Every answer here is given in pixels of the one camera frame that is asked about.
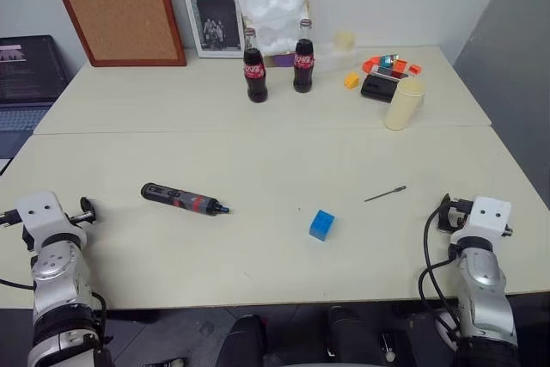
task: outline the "blue block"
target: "blue block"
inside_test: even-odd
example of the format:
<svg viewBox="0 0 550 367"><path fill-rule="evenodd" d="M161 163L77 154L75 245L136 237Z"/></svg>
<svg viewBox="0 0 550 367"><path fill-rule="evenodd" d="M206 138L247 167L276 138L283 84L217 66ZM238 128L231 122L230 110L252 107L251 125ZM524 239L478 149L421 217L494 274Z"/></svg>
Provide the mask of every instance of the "blue block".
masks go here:
<svg viewBox="0 0 550 367"><path fill-rule="evenodd" d="M321 241L325 241L333 221L334 215L330 215L323 210L319 210L317 215L315 215L315 219L311 223L311 226L309 227L309 234Z"/></svg>

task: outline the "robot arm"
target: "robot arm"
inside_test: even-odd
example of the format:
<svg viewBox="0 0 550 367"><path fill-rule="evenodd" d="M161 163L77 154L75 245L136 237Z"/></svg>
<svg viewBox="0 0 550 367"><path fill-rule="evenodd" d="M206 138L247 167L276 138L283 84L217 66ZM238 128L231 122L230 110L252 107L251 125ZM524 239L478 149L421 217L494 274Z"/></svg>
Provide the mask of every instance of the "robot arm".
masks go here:
<svg viewBox="0 0 550 367"><path fill-rule="evenodd" d="M81 199L84 213L68 218L54 193L20 199L2 223L23 222L34 279L33 349L28 367L112 367L103 348L104 326L94 313L89 269L82 255L86 232L77 226L92 223L95 211Z"/></svg>
<svg viewBox="0 0 550 367"><path fill-rule="evenodd" d="M504 287L506 277L495 254L503 236L511 204L486 197L473 202L446 203L439 228L449 230L449 205L462 214L450 237L450 253L458 267L458 313L461 337L455 366L519 367L517 336Z"/></svg>

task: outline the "beige cup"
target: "beige cup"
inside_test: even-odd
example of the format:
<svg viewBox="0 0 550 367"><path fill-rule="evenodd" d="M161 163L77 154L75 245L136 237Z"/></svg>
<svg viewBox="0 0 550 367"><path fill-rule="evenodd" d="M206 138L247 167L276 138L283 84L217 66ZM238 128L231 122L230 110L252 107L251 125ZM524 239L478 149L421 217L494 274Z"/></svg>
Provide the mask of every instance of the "beige cup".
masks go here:
<svg viewBox="0 0 550 367"><path fill-rule="evenodd" d="M404 129L423 97L424 84L417 77L400 80L386 112L384 125L394 131Z"/></svg>

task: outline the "laptop keyboard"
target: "laptop keyboard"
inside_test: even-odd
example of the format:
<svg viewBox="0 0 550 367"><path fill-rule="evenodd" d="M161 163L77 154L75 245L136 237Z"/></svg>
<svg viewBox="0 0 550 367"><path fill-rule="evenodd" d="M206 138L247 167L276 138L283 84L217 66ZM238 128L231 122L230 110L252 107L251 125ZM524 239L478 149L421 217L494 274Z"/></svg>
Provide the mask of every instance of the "laptop keyboard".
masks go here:
<svg viewBox="0 0 550 367"><path fill-rule="evenodd" d="M0 131L32 131L46 115L46 112L48 112L48 108L1 111Z"/></svg>

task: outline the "table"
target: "table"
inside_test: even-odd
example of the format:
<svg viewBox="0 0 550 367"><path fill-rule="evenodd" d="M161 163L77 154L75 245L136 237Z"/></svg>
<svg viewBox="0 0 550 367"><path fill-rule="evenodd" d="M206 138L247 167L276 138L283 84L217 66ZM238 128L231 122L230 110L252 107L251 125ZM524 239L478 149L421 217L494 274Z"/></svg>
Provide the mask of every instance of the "table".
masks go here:
<svg viewBox="0 0 550 367"><path fill-rule="evenodd" d="M231 213L144 200L149 181ZM0 205L45 188L69 214L80 196L95 202L84 253L113 309L418 298L425 219L446 192L509 200L506 290L550 290L548 209L487 126L37 135L4 173ZM325 242L308 233L319 209L336 216ZM433 230L432 259L448 244ZM0 252L1 277L30 283L19 226L2 231ZM449 269L438 271L452 294ZM0 288L0 307L32 306L29 291Z"/></svg>
<svg viewBox="0 0 550 367"><path fill-rule="evenodd" d="M425 104L411 127L491 122L437 46L362 49L364 58L398 52L424 68ZM291 68L268 68L268 100L247 98L240 59L198 59L177 68L85 65L35 130L89 132L249 131L383 128L388 104L344 87L347 70L314 73L307 94Z"/></svg>

